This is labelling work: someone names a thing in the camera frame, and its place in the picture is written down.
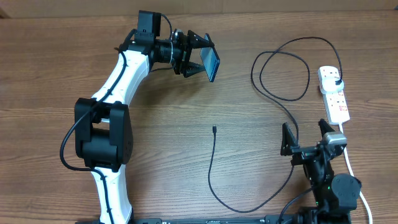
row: wooden table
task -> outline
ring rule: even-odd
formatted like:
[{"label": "wooden table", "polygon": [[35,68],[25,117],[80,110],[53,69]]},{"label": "wooden table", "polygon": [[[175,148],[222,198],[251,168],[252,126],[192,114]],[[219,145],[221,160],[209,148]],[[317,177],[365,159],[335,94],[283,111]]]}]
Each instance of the wooden table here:
[{"label": "wooden table", "polygon": [[[290,170],[290,158],[279,156],[282,123],[293,125],[281,108],[254,91],[250,69],[263,50],[297,37],[320,36],[341,56],[351,115],[344,125],[348,150],[374,222],[398,222],[396,11],[169,19],[185,32],[209,33],[221,66],[214,83],[205,73],[185,79],[170,70],[151,73],[141,83],[130,105],[134,149],[126,174],[136,218],[261,217],[280,213],[307,189],[298,167],[275,199],[256,212],[240,214],[214,199],[207,173],[211,127],[217,124],[212,183],[222,200],[248,210],[282,185]],[[91,174],[62,166],[59,146],[73,123],[76,100],[89,98],[102,86],[117,61],[113,47],[136,26],[135,16],[0,20],[0,223],[73,223],[99,217]],[[162,28],[167,37],[165,23]],[[326,117],[317,69],[337,66],[337,60],[319,40],[303,40],[284,50],[303,57],[311,68],[307,94],[284,105],[299,123],[301,145],[312,146],[321,138],[317,121]],[[264,83],[271,92],[293,98],[303,92],[306,73],[299,60],[278,55],[266,67]],[[83,166],[73,142],[74,137],[65,157]],[[342,156],[332,164],[337,174],[348,172]],[[309,194],[288,212],[313,204]],[[366,223],[360,200],[351,215],[354,223]]]}]

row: smartphone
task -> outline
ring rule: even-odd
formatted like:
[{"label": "smartphone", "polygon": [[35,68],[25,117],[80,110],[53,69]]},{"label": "smartphone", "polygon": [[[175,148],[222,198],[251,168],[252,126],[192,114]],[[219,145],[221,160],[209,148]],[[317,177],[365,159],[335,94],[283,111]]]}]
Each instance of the smartphone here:
[{"label": "smartphone", "polygon": [[[205,39],[211,42],[210,36],[205,34]],[[215,47],[206,47],[200,50],[200,57],[210,82],[214,82],[220,65],[220,58]]]}]

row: power adapter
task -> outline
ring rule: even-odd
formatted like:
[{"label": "power adapter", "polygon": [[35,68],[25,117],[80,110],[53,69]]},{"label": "power adapter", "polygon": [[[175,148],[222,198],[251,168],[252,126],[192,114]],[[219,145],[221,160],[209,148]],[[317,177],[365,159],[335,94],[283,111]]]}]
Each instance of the power adapter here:
[{"label": "power adapter", "polygon": [[349,113],[343,91],[344,82],[336,84],[340,78],[338,69],[332,66],[322,66],[318,70],[318,77],[329,124],[336,125],[348,121]]}]

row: white power strip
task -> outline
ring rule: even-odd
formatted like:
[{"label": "white power strip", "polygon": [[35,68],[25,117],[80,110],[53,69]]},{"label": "white power strip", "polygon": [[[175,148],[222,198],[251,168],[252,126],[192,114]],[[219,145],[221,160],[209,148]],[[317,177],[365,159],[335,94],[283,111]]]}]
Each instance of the white power strip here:
[{"label": "white power strip", "polygon": [[[335,82],[340,77],[338,69],[332,66],[322,66],[318,70],[318,77],[328,122],[329,124],[338,124],[340,131],[343,132],[343,123],[349,120],[349,113],[347,101],[343,92],[344,83],[341,82],[339,85],[336,85]],[[354,172],[348,159],[347,148],[344,149],[344,158],[346,159],[349,174],[354,177]],[[359,196],[368,212],[369,224],[373,224],[371,209],[362,192]]]}]

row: wooden surface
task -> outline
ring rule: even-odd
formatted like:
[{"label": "wooden surface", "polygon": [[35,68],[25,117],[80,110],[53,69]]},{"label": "wooden surface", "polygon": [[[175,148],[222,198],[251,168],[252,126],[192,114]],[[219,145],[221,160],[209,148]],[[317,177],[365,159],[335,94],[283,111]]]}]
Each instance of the wooden surface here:
[{"label": "wooden surface", "polygon": [[[214,83],[205,73],[186,79],[162,71],[151,73],[139,86],[130,106],[134,149],[126,171],[136,218],[261,217],[280,213],[308,188],[297,167],[275,199],[256,212],[239,214],[214,199],[207,172],[211,127],[217,124],[212,183],[220,198],[247,210],[282,185],[290,158],[279,156],[281,127],[286,121],[293,125],[278,106],[254,91],[249,72],[259,52],[314,35],[334,43],[343,63],[351,115],[345,124],[348,151],[374,222],[398,222],[396,11],[215,14],[170,20],[176,28],[209,33],[221,65]],[[72,125],[76,100],[89,98],[103,85],[117,61],[113,47],[136,24],[134,16],[0,20],[0,223],[98,218],[91,174],[64,168],[59,146]],[[164,27],[162,37],[167,37]],[[299,123],[301,145],[312,146],[321,138],[317,121],[326,117],[317,69],[337,66],[337,60],[318,40],[303,40],[284,50],[303,57],[312,71],[307,94],[284,103]],[[266,67],[264,83],[273,93],[293,98],[303,92],[306,73],[297,59],[278,55]],[[67,161],[83,166],[74,152],[74,138],[70,141]],[[332,164],[337,174],[348,172],[343,157]],[[313,204],[308,195],[289,212]],[[352,217],[354,223],[366,223],[360,200]]]},{"label": "wooden surface", "polygon": [[128,16],[138,9],[171,14],[393,10],[398,0],[0,0],[11,18]]}]

